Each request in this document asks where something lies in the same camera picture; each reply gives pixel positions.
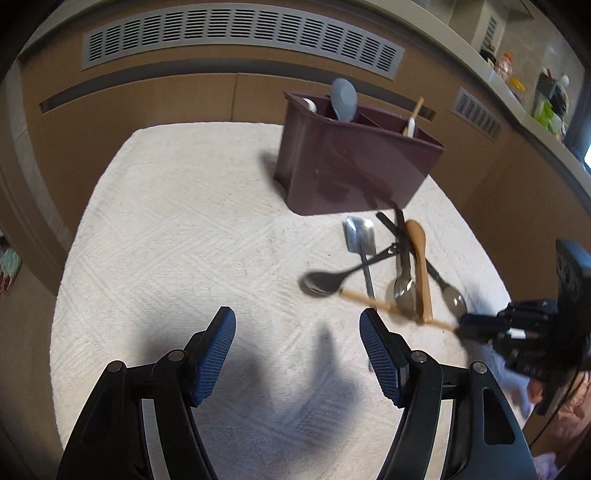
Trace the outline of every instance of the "air vent grille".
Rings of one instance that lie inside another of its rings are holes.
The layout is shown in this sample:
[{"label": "air vent grille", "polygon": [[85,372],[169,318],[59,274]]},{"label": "air vent grille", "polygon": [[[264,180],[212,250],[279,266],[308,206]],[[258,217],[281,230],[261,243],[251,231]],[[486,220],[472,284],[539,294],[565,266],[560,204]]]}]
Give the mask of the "air vent grille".
[{"label": "air vent grille", "polygon": [[495,140],[501,130],[501,123],[474,96],[463,88],[457,94],[452,113],[478,129],[490,140]]},{"label": "air vent grille", "polygon": [[310,53],[393,78],[404,49],[361,28],[255,4],[171,7],[123,18],[84,36],[82,69],[180,45],[239,44]]}]

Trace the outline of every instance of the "black ladle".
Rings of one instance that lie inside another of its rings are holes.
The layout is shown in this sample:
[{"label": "black ladle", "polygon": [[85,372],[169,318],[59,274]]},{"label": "black ladle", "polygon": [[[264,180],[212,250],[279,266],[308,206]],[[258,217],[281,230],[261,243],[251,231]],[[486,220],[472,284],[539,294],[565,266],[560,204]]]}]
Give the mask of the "black ladle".
[{"label": "black ladle", "polygon": [[302,278],[302,283],[313,293],[321,296],[328,296],[339,291],[341,284],[352,273],[361,270],[365,265],[373,265],[381,262],[387,258],[398,255],[398,244],[390,245],[386,250],[382,250],[375,257],[367,260],[366,263],[361,263],[354,268],[344,272],[326,272],[326,271],[312,271],[308,272]]}]

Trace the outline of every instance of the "textured white cloth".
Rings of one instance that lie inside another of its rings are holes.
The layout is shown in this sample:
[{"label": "textured white cloth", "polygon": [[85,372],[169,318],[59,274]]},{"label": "textured white cloth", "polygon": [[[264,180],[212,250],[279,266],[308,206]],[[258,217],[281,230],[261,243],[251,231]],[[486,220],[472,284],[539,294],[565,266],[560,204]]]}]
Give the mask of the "textured white cloth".
[{"label": "textured white cloth", "polygon": [[[64,445],[108,362],[154,362],[225,305],[236,312],[236,338],[195,413],[219,478],[376,478],[401,411],[368,372],[363,307],[298,287],[308,269],[342,270],[359,257],[346,248],[346,215],[287,209],[271,179],[280,139],[277,125],[163,125],[136,132],[117,153],[80,223],[57,299],[51,377]],[[424,226],[427,257],[470,311],[506,306],[491,261],[430,177],[405,215]],[[380,250],[394,237],[374,223]],[[371,271],[376,296],[391,297],[396,262]],[[346,285],[365,291],[363,274]],[[433,281],[431,290],[435,317],[453,322]],[[450,332],[382,318],[411,348],[466,365]],[[443,466],[450,408],[445,402],[428,478]],[[156,477],[165,478],[154,419],[146,422]]]}]

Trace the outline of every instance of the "utensil holder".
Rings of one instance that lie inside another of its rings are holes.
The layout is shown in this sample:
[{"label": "utensil holder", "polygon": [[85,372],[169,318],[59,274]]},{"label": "utensil holder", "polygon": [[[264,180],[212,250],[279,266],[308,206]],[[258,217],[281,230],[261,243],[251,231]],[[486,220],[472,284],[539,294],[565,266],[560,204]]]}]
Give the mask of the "utensil holder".
[{"label": "utensil holder", "polygon": [[339,122],[327,96],[285,98],[275,179],[298,215],[404,208],[445,151],[418,127],[404,137],[407,121],[395,113],[359,105],[352,122]]}]

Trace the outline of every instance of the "bottle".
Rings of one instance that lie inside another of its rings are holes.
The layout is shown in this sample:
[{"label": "bottle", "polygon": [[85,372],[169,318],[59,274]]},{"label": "bottle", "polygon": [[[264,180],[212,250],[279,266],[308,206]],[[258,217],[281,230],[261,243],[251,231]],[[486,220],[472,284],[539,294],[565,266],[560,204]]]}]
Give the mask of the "bottle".
[{"label": "bottle", "polygon": [[521,103],[525,95],[525,85],[523,85],[523,83],[521,83],[515,77],[509,77],[509,80],[507,80],[507,86],[513,95],[515,95],[517,101]]},{"label": "bottle", "polygon": [[503,56],[496,62],[495,72],[497,72],[498,76],[501,77],[503,82],[506,82],[507,79],[510,77],[511,73],[513,73],[511,60],[511,54],[505,52]]}]

